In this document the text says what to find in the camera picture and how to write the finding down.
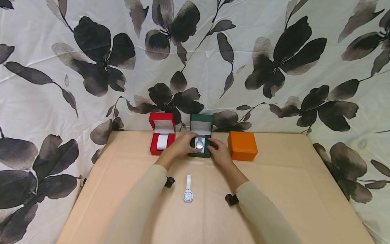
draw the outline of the black object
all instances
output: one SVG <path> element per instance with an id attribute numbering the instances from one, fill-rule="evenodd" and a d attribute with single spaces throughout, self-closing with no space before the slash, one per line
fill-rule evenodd
<path id="1" fill-rule="evenodd" d="M 225 200 L 230 206 L 236 205 L 239 203 L 239 200 L 236 195 L 232 196 L 231 194 L 227 194 Z"/>
<path id="2" fill-rule="evenodd" d="M 165 183 L 164 186 L 170 189 L 173 183 L 175 183 L 175 179 L 173 179 L 172 177 L 167 177 L 167 182 Z"/>

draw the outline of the watch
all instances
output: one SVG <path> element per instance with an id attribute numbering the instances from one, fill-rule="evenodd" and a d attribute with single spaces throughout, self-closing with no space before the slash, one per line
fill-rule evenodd
<path id="1" fill-rule="evenodd" d="M 198 150 L 198 153 L 201 153 L 203 150 L 204 144 L 200 136 L 197 137 L 197 142 L 195 144 L 195 149 Z"/>
<path id="2" fill-rule="evenodd" d="M 183 199 L 185 203 L 191 203 L 192 202 L 192 191 L 191 191 L 191 175 L 187 174 L 187 188 L 186 191 L 183 194 Z"/>

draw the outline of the watch box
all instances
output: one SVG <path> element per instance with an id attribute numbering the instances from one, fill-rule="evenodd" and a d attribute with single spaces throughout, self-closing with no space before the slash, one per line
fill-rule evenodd
<path id="1" fill-rule="evenodd" d="M 149 123 L 153 128 L 150 145 L 152 155 L 161 155 L 176 138 L 175 121 L 172 113 L 150 113 Z"/>
<path id="2" fill-rule="evenodd" d="M 211 131 L 214 125 L 214 116 L 208 114 L 191 114 L 190 116 L 190 131 L 198 134 L 197 137 L 192 138 L 190 145 L 196 148 L 195 145 L 199 138 L 203 143 L 202 152 L 189 153 L 190 157 L 209 158 L 211 157 L 210 151 L 207 146 L 210 145 L 208 138 L 211 137 Z"/>
<path id="3" fill-rule="evenodd" d="M 257 155 L 255 135 L 251 132 L 231 131 L 227 145 L 232 160 L 253 161 Z"/>

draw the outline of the beige sleeve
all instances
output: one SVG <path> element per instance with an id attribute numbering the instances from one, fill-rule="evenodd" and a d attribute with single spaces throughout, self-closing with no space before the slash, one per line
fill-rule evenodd
<path id="1" fill-rule="evenodd" d="M 115 212 L 104 243 L 141 243 L 149 212 L 166 182 L 167 170 L 160 165 L 151 166 Z"/>
<path id="2" fill-rule="evenodd" d="M 245 182 L 236 192 L 242 211 L 266 244 L 302 244 L 282 213 L 252 182 Z"/>

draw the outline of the floral fabric backdrop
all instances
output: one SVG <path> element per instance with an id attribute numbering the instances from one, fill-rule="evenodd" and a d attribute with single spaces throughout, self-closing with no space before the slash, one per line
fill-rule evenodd
<path id="1" fill-rule="evenodd" d="M 113 130 L 150 112 L 305 133 L 390 243 L 388 0 L 0 0 L 0 243 L 55 243 Z"/>

